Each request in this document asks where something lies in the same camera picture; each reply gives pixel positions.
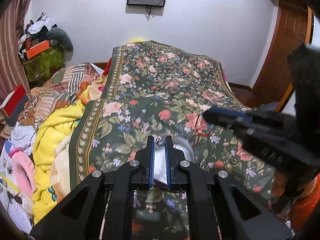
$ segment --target red box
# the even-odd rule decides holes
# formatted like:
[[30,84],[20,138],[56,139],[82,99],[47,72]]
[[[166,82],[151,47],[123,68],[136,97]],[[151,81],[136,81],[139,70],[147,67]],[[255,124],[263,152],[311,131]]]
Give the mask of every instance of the red box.
[[26,50],[29,50],[31,48],[31,44],[32,44],[32,39],[27,39],[26,40]]
[[11,116],[15,107],[25,94],[26,91],[24,90],[24,87],[22,85],[18,85],[15,87],[15,89],[6,97],[0,107],[0,112],[3,117],[9,118]]

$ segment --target orange box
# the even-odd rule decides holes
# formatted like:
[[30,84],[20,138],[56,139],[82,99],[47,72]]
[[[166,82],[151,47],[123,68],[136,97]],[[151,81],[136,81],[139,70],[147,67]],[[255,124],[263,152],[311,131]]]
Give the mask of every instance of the orange box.
[[39,53],[41,53],[49,48],[50,48],[49,41],[42,41],[41,43],[39,43],[36,46],[33,46],[29,50],[27,50],[27,57],[28,57],[28,59],[31,59],[35,55],[38,55]]

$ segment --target gray pillow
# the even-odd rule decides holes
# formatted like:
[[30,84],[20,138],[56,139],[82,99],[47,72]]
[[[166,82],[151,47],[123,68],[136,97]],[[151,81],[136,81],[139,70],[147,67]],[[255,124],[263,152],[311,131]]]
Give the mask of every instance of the gray pillow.
[[57,40],[58,45],[66,51],[73,51],[73,45],[67,33],[60,28],[52,28],[45,36],[46,40]]

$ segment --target striped blanket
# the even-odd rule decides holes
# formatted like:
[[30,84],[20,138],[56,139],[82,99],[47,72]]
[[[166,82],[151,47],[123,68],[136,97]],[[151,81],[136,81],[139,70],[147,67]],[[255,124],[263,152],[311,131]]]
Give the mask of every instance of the striped blanket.
[[77,95],[98,78],[99,74],[90,63],[61,68],[25,104],[18,122],[21,125],[32,125],[37,131],[51,113],[73,104]]

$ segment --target green floral fabric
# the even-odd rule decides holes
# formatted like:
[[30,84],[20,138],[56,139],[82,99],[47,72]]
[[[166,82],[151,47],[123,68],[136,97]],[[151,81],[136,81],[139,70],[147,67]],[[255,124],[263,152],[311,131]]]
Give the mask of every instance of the green floral fabric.
[[[230,130],[208,125],[201,113],[210,106],[249,110],[226,86],[219,62],[153,41],[115,48],[102,98],[87,105],[71,138],[71,189],[95,169],[113,171],[134,159],[148,135],[176,135],[193,145],[202,169],[225,169],[268,200],[274,169],[244,151]],[[185,193],[137,191],[133,206],[133,239],[188,238]]]
[[40,79],[48,80],[53,73],[64,65],[64,56],[58,47],[50,47],[23,64],[30,82]]

